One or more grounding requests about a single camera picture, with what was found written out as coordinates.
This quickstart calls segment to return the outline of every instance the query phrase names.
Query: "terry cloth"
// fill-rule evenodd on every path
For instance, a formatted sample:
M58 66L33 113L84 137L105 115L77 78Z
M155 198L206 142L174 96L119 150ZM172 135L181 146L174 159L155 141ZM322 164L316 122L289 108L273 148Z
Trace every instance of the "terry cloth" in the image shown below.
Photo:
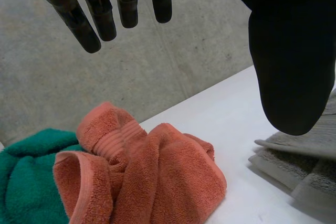
M147 134L103 103L77 138L90 154L61 152L54 165L70 223L203 223L225 196L212 145L170 124Z
M56 153L83 151L72 132L43 130L0 152L0 223L67 224L54 177Z

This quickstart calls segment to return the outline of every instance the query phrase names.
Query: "towel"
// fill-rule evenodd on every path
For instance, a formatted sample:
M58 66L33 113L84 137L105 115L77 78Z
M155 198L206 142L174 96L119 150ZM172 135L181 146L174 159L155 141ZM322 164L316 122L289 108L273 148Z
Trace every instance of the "towel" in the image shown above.
M77 138L89 153L61 152L54 165L70 223L203 223L225 196L212 145L170 124L147 134L103 103Z
M0 152L0 223L66 224L52 174L56 153L83 151L74 133L47 129Z
M336 162L264 148L249 161L289 189L305 205L336 209Z
M335 212L336 91L310 132L302 136L278 132L255 142L266 148L251 157L251 163L290 188L294 199Z

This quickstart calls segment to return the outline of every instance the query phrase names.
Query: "green towel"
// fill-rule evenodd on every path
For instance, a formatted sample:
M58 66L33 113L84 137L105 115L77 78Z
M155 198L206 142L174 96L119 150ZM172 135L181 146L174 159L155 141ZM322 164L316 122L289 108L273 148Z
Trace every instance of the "green towel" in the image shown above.
M56 153L83 151L73 132L46 129L0 152L0 224L66 224L52 175Z

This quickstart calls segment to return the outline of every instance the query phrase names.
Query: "table surface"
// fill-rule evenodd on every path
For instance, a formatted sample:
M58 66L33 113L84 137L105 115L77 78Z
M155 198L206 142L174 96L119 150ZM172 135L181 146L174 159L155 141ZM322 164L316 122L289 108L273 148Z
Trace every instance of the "table surface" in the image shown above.
M336 223L335 215L307 208L290 191L253 168L248 158L277 130L268 122L260 101L253 67L144 121L148 132L160 123L172 124L214 145L215 162L227 180L227 195L210 223L317 224Z

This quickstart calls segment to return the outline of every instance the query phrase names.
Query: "salmon towel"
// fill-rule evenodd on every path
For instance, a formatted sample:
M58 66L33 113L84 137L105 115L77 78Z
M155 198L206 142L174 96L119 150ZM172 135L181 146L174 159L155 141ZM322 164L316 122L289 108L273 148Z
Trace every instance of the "salmon towel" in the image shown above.
M105 102L76 135L89 153L60 152L54 164L70 224L204 223L225 196L213 146L170 124L147 134Z

